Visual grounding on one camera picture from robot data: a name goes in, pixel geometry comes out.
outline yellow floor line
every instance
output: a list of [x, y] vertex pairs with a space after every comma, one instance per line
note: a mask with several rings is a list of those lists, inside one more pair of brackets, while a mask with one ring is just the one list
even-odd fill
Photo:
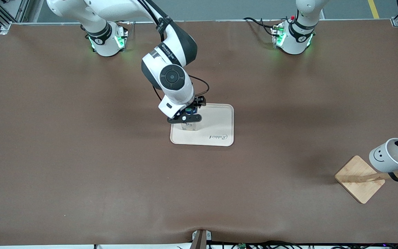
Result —
[[374, 19], [379, 19], [379, 13], [377, 12], [376, 5], [374, 4], [374, 0], [368, 0], [369, 8], [371, 9], [372, 17]]

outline green led light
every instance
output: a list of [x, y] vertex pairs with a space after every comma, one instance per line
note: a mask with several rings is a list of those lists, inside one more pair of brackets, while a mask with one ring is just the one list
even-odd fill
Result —
[[92, 44], [92, 49], [95, 49], [95, 45], [93, 44], [92, 39], [89, 37], [88, 40], [90, 41], [90, 43]]
[[283, 40], [285, 40], [285, 37], [286, 37], [286, 32], [283, 31], [283, 32], [279, 35], [279, 37], [277, 38], [277, 45], [278, 45], [278, 46], [282, 46]]
[[310, 38], [308, 38], [308, 43], [306, 44], [307, 47], [311, 44], [311, 38], [313, 38], [313, 35], [311, 35]]
[[120, 48], [123, 48], [123, 47], [124, 47], [124, 39], [121, 38], [121, 37], [118, 37], [118, 36], [115, 36], [115, 38], [116, 38], [117, 45], [118, 45]]

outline wooden mug stand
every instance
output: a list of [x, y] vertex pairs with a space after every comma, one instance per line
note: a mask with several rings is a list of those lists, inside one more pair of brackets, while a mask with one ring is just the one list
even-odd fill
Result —
[[360, 156], [353, 156], [335, 175], [336, 180], [360, 203], [365, 204], [383, 186], [388, 173], [377, 173]]

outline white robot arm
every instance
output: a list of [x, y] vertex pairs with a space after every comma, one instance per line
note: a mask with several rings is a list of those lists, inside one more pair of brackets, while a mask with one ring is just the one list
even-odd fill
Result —
[[124, 48], [123, 28], [112, 21], [134, 17], [152, 20], [161, 38], [164, 33], [167, 38], [144, 56], [141, 68], [153, 87], [165, 93], [159, 109], [170, 123], [201, 121], [197, 108], [206, 105], [205, 98], [195, 97], [183, 69], [196, 59], [197, 44], [152, 0], [47, 0], [47, 4], [58, 16], [78, 20], [102, 56], [115, 55]]
[[320, 11], [330, 0], [296, 0], [297, 14], [273, 30], [273, 42], [283, 51], [297, 55], [310, 45]]

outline white tray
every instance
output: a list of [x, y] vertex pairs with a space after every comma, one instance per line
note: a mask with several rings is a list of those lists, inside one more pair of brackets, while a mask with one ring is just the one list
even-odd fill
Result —
[[234, 109], [230, 104], [207, 104], [198, 110], [202, 120], [196, 131], [171, 125], [170, 140], [176, 145], [230, 146], [234, 142]]

